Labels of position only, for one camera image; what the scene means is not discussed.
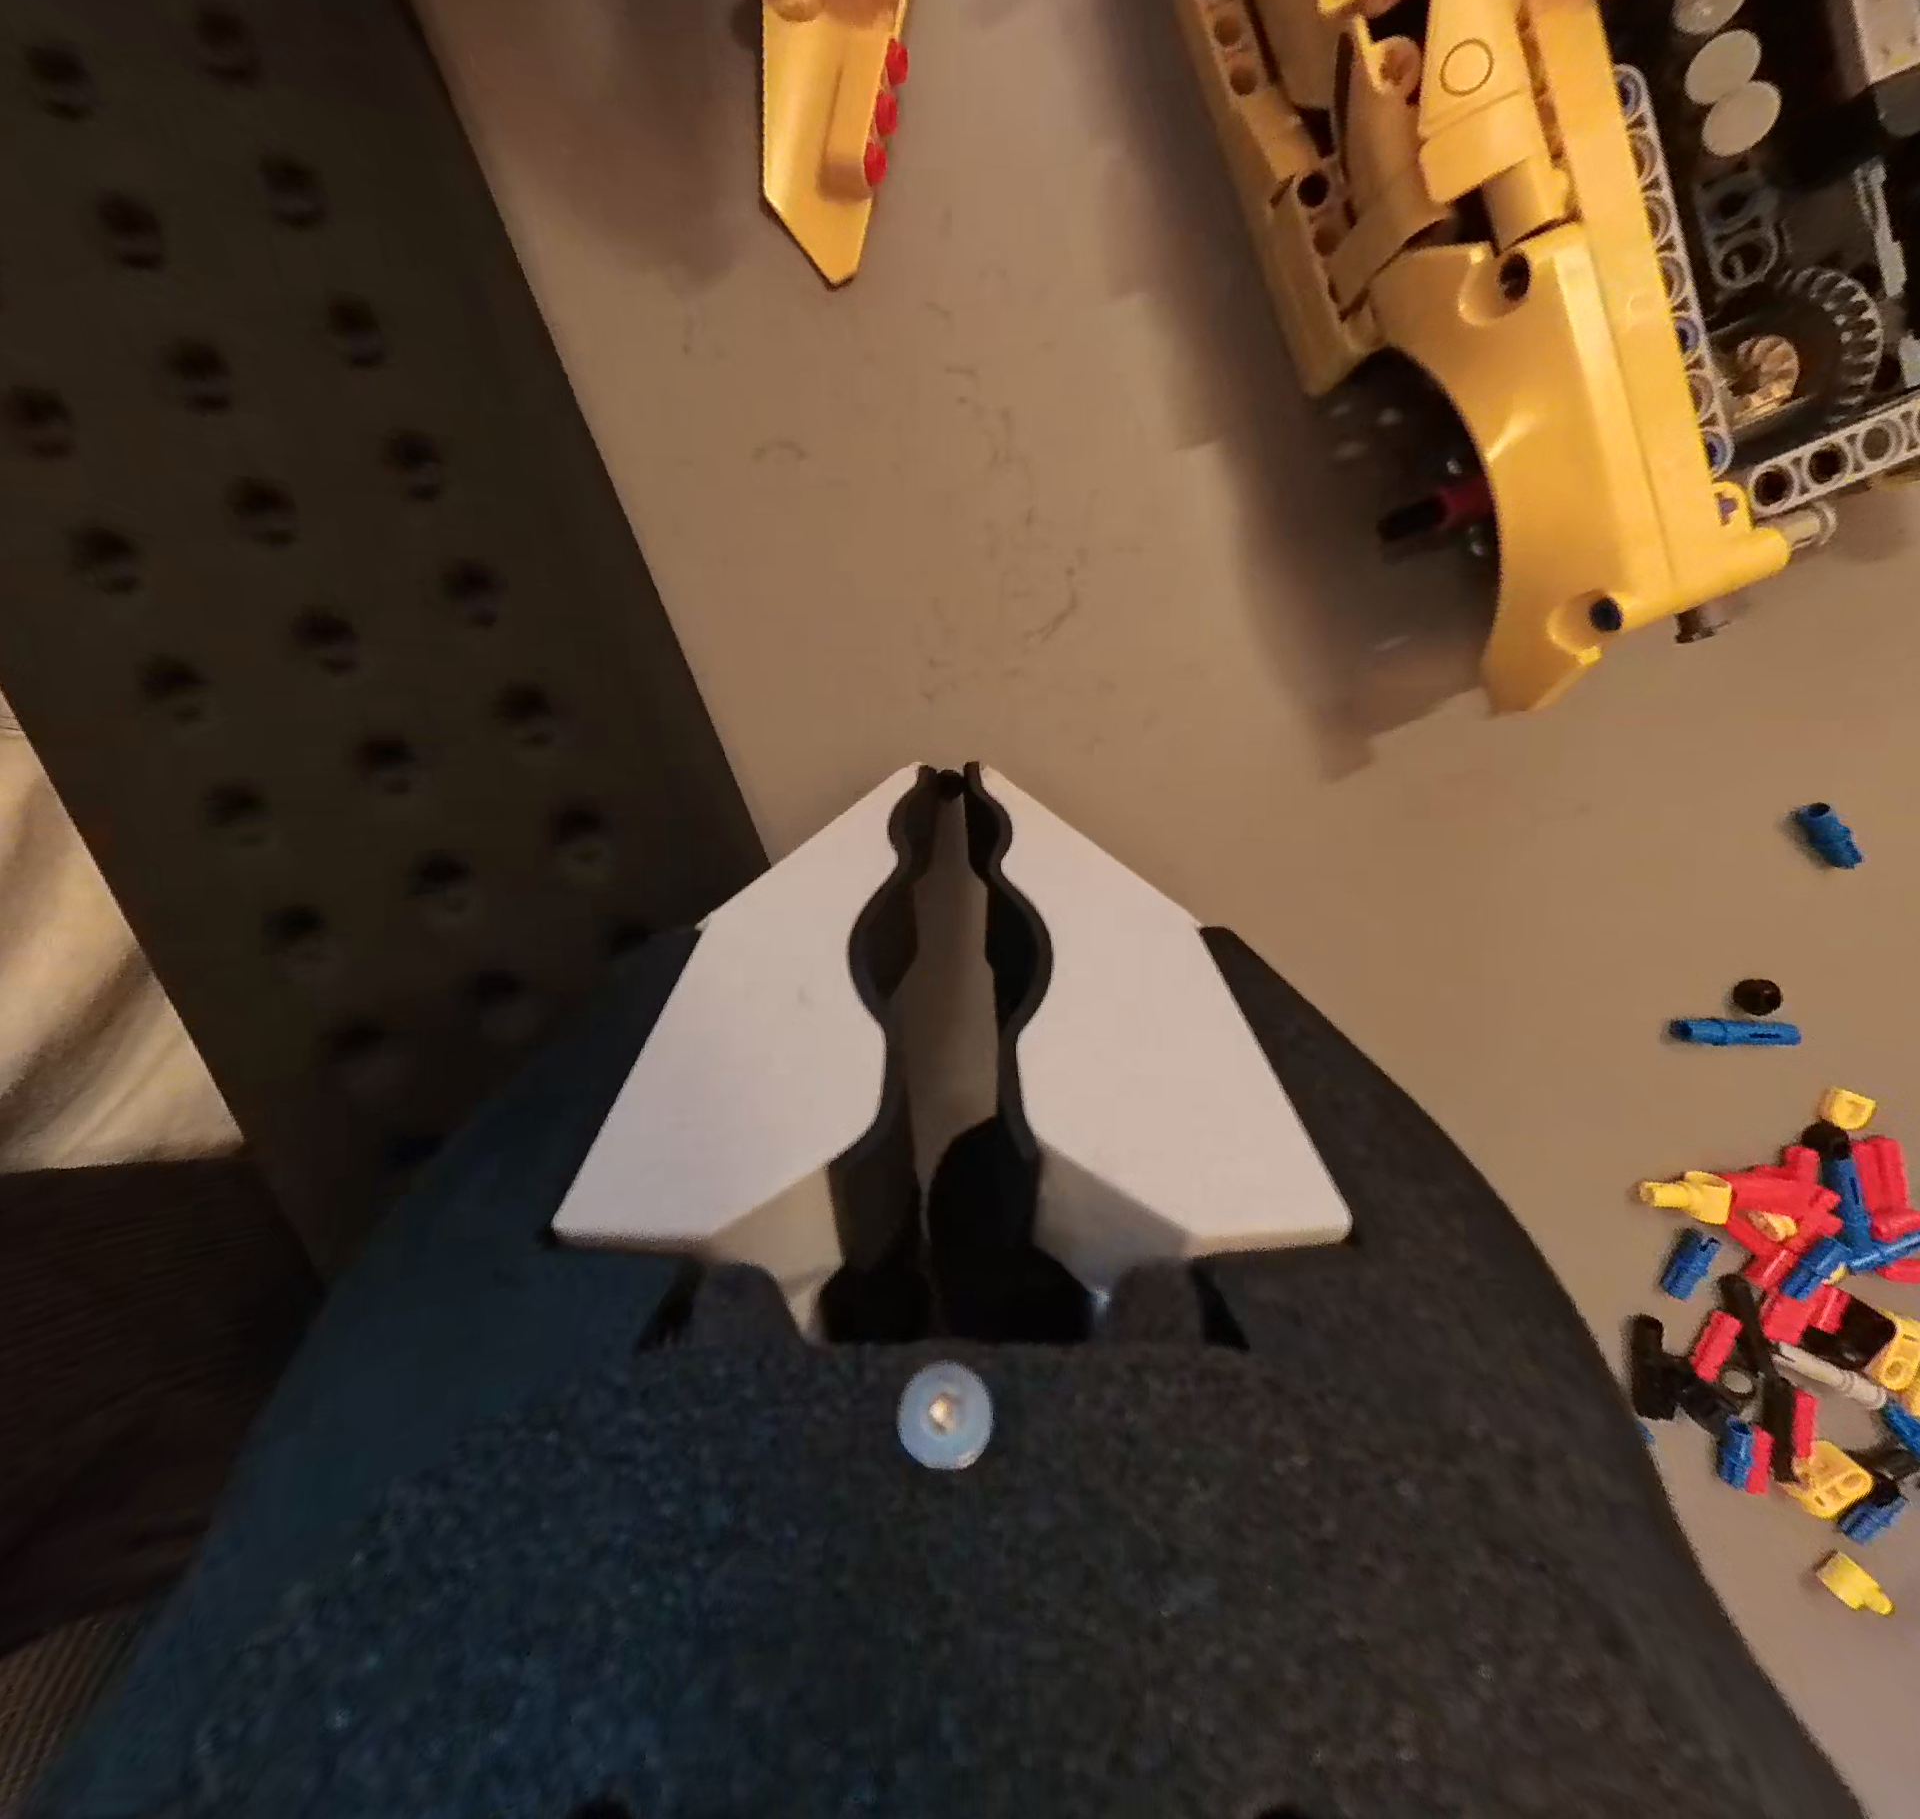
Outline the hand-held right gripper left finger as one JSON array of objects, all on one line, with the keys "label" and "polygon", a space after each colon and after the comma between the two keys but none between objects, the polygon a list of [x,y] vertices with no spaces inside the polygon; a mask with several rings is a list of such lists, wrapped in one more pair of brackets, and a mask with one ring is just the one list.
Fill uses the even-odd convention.
[{"label": "hand-held right gripper left finger", "polygon": [[904,767],[700,922],[555,1240],[760,1267],[834,1337],[924,1320],[900,988],[941,811]]}]

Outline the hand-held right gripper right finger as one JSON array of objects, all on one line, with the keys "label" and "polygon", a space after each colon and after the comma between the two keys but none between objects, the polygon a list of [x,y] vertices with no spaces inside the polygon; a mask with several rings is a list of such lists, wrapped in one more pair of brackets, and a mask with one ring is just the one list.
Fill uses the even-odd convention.
[{"label": "hand-held right gripper right finger", "polygon": [[958,795],[996,1096],[928,1182],[948,1331],[1082,1342],[1138,1272],[1347,1240],[1353,1209],[1221,936],[1007,774],[970,764]]}]

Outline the yellow panel with red pins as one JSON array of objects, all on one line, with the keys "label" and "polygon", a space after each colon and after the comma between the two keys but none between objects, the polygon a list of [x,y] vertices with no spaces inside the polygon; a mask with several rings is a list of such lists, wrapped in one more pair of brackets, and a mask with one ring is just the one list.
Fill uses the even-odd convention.
[{"label": "yellow panel with red pins", "polygon": [[761,195],[826,286],[857,273],[900,129],[913,0],[761,0]]}]

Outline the grey desk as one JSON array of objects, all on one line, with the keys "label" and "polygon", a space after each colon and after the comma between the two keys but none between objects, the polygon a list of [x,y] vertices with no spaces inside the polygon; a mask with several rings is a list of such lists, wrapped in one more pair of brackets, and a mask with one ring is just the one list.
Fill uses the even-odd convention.
[{"label": "grey desk", "polygon": [[[1170,0],[914,0],[839,290],[760,200],[754,0],[411,2],[769,854],[996,764],[1391,1070],[1613,1360],[1635,1184],[1830,1086],[1917,1160],[1917,487],[1492,716],[1472,562],[1380,552]],[[1801,1045],[1664,1034],[1749,977]]]}]

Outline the pile of small colourful pins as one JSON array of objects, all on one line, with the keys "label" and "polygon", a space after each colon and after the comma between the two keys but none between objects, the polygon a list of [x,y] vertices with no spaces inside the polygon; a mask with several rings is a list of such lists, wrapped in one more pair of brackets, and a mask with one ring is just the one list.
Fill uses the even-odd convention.
[{"label": "pile of small colourful pins", "polygon": [[1866,1557],[1917,1519],[1917,1176],[1877,1127],[1874,1097],[1822,1093],[1798,1138],[1741,1166],[1687,1166],[1634,1187],[1677,1221],[1658,1269],[1667,1312],[1698,1312],[1680,1338],[1658,1312],[1625,1326],[1625,1391],[1651,1441],[1684,1423],[1712,1477],[1785,1497],[1837,1536],[1811,1583],[1864,1617],[1898,1600]]}]

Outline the dark perforated panel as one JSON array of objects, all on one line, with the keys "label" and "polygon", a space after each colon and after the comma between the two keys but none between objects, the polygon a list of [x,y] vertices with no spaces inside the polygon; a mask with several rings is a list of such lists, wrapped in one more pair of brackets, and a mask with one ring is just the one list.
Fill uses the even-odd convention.
[{"label": "dark perforated panel", "polygon": [[764,845],[407,0],[3,0],[5,695],[309,1253]]}]

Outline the yellow brick car model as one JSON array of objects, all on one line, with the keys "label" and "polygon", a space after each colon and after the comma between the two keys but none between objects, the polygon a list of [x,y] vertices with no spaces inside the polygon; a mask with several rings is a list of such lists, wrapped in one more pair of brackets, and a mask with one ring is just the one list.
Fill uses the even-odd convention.
[{"label": "yellow brick car model", "polygon": [[1407,379],[1479,680],[1693,638],[1917,479],[1918,0],[1170,0],[1294,371]]}]

